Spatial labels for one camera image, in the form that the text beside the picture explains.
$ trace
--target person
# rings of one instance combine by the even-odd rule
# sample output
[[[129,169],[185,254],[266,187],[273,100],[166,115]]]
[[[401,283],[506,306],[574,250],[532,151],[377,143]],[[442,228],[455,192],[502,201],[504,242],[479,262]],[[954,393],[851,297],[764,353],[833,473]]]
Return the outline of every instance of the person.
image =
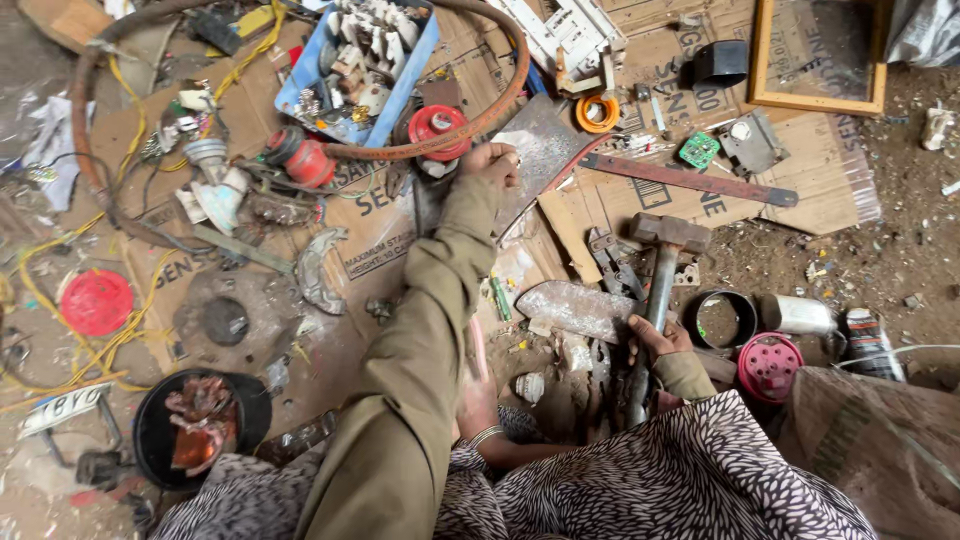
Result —
[[[283,469],[221,456],[154,538],[876,538],[849,499],[783,460],[735,391],[715,392],[677,325],[660,334],[631,317],[631,353],[646,347],[664,390],[689,405],[581,448],[545,444],[465,375],[463,330],[516,164],[506,144],[461,158],[333,440]]]

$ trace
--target red plastic lid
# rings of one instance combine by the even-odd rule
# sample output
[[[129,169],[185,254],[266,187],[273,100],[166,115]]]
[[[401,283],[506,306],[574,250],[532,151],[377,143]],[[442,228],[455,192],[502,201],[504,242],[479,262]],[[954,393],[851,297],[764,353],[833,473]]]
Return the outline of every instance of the red plastic lid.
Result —
[[[87,270],[74,278],[60,299],[60,312],[86,335],[107,335],[127,322],[133,293],[123,276],[109,270]]]
[[[407,135],[410,142],[416,143],[466,125],[467,117],[462,112],[446,105],[431,105],[414,112],[410,125],[407,126]],[[470,140],[465,138],[453,146],[423,156],[433,161],[453,161],[469,149]]]
[[[755,335],[740,349],[736,375],[750,395],[764,403],[780,405],[802,365],[804,358],[797,346],[785,335],[768,331]]]

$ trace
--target license plate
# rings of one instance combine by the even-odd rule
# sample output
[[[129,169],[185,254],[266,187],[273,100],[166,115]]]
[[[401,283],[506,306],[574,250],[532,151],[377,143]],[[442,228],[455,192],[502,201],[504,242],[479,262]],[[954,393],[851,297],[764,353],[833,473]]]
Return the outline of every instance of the license plate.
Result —
[[[111,384],[112,382],[94,384],[50,399],[50,401],[30,411],[26,420],[23,421],[20,438],[52,428],[68,418],[96,407],[100,396],[107,392]]]

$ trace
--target hammer head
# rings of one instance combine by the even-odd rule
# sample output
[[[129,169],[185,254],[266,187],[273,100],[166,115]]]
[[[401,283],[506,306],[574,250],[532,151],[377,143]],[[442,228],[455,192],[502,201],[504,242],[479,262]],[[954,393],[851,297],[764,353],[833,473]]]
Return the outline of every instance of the hammer head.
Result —
[[[681,251],[701,254],[710,243],[710,229],[679,217],[639,212],[630,224],[630,238],[648,244],[676,244]]]

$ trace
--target hand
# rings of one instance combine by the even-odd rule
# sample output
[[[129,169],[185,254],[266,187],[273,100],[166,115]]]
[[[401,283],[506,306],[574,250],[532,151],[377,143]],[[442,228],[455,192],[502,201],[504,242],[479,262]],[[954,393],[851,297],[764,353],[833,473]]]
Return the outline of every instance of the hand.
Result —
[[[636,337],[630,340],[630,365],[634,365],[634,362],[636,362],[636,354],[640,352],[641,343],[646,345],[647,350],[653,357],[653,361],[650,362],[651,365],[660,356],[693,351],[690,334],[686,333],[683,327],[670,321],[663,325],[663,335],[660,335],[649,321],[638,315],[631,315],[627,319],[627,324],[636,333]]]
[[[460,158],[461,175],[478,175],[500,187],[520,184],[516,164],[520,161],[516,148],[503,142],[486,142]]]

